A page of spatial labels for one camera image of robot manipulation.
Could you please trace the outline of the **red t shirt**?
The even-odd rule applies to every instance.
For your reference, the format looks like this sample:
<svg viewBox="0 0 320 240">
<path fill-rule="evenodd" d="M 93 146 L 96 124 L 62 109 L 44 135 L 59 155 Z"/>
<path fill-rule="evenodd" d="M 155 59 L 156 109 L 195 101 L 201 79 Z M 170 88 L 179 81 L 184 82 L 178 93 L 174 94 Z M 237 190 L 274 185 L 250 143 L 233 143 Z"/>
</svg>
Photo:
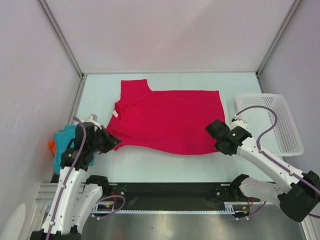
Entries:
<svg viewBox="0 0 320 240">
<path fill-rule="evenodd" d="M 146 147 L 177 155 L 217 152 L 206 127 L 225 121 L 218 90 L 151 90 L 146 79 L 121 81 L 120 99 L 106 130 L 115 147 Z"/>
</svg>

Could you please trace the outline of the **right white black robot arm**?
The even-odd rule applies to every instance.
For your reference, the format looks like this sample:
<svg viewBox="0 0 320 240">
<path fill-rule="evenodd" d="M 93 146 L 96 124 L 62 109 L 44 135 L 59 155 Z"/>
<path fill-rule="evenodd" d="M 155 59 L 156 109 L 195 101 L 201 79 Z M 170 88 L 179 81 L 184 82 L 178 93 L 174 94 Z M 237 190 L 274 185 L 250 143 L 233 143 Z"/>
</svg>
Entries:
<svg viewBox="0 0 320 240">
<path fill-rule="evenodd" d="M 242 174 L 233 180 L 231 196 L 260 199 L 280 207 L 291 220 L 301 223 L 320 203 L 320 177 L 295 168 L 259 145 L 246 130 L 246 122 L 234 120 L 231 127 L 217 119 L 206 128 L 215 148 L 225 155 L 238 155 L 265 173 L 272 181 L 259 181 Z"/>
</svg>

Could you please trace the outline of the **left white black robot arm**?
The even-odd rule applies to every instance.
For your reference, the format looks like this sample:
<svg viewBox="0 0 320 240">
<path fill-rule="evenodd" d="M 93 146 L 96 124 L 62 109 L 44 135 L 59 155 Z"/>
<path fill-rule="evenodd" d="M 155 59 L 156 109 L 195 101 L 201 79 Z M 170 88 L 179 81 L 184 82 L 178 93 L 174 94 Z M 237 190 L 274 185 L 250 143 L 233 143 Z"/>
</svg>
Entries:
<svg viewBox="0 0 320 240">
<path fill-rule="evenodd" d="M 100 201 L 111 200 L 115 206 L 122 195 L 112 192 L 106 176 L 83 177 L 95 153 L 108 153 L 122 141 L 95 121 L 79 122 L 66 150 L 61 155 L 57 189 L 51 208 L 40 229 L 30 235 L 32 240 L 80 240 L 92 209 Z"/>
</svg>

